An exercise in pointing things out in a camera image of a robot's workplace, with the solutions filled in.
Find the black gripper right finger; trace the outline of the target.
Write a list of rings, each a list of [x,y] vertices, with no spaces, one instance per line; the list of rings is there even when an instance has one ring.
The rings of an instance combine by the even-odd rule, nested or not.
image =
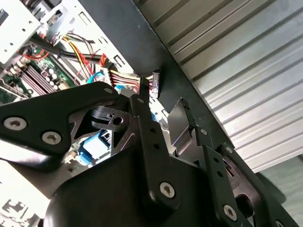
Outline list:
[[[217,227],[296,227],[297,223],[234,149],[213,146],[188,102],[178,100],[168,116],[173,155],[195,164],[208,191],[206,211]]]

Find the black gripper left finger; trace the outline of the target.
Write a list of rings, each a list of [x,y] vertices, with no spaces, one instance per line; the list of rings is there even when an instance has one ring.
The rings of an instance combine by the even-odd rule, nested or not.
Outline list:
[[[0,157],[38,172],[57,169],[72,143],[100,129],[113,133],[111,157],[128,149],[167,150],[160,125],[152,120],[147,81],[129,98],[95,82],[3,105],[0,118],[6,144]]]

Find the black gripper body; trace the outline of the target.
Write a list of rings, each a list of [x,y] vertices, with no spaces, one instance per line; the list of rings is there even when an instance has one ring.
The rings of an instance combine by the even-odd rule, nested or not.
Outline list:
[[[199,165],[164,148],[128,149],[66,181],[54,193],[46,227],[208,227],[211,194],[200,148]]]

